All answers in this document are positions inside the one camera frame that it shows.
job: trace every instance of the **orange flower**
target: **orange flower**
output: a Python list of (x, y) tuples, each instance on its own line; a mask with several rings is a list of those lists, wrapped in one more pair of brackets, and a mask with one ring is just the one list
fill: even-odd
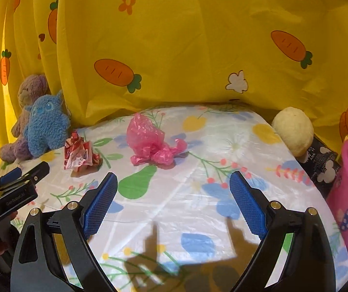
[(136, 0), (122, 0), (124, 3), (121, 3), (119, 6), (119, 11), (124, 12), (125, 10), (129, 15), (132, 14), (132, 5), (136, 3)]

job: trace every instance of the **mattress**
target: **mattress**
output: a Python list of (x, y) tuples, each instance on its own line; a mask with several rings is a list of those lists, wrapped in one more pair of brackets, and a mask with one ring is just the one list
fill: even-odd
[[(229, 191), (229, 176), (239, 170), (248, 183), (287, 209), (315, 207), (324, 224), (335, 262), (336, 285), (348, 280), (348, 252), (325, 200), (262, 117), (237, 106), (188, 106), (142, 112), (174, 144), (188, 148), (170, 167), (133, 166), (126, 143), (131, 116), (94, 127), (80, 136), (103, 157), (96, 173), (71, 177), (63, 169), (64, 151), (22, 162), (23, 172), (47, 161), (50, 173), (37, 184), (38, 198), (19, 210), (13, 224), (21, 230), (28, 212), (58, 210), (96, 188), (114, 172), (119, 190), (89, 245), (118, 291), (229, 292), (259, 244)], [(0, 168), (0, 175), (13, 165)], [(291, 242), (287, 235), (274, 272), (276, 282)], [(80, 283), (58, 244), (71, 283)]]

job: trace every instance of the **yellow ball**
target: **yellow ball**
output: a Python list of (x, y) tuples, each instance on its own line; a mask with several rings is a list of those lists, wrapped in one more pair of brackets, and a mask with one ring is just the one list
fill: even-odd
[(280, 111), (272, 121), (272, 127), (282, 138), (294, 157), (300, 157), (313, 142), (313, 125), (306, 114), (294, 107)]

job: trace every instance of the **crumpled wrapper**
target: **crumpled wrapper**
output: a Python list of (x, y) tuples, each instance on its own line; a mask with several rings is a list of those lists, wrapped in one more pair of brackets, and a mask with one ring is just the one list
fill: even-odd
[(100, 155), (93, 153), (93, 144), (90, 141), (85, 142), (77, 131), (73, 131), (64, 144), (64, 169), (81, 173), (98, 170), (101, 164)]

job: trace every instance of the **plush toy ear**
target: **plush toy ear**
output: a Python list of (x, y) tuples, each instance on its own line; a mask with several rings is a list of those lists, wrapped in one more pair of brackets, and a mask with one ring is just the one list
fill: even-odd
[(59, 100), (59, 104), (62, 105), (62, 103), (63, 103), (63, 91), (60, 90), (60, 91), (58, 92), (58, 94), (56, 95), (56, 97), (57, 97), (58, 100)]

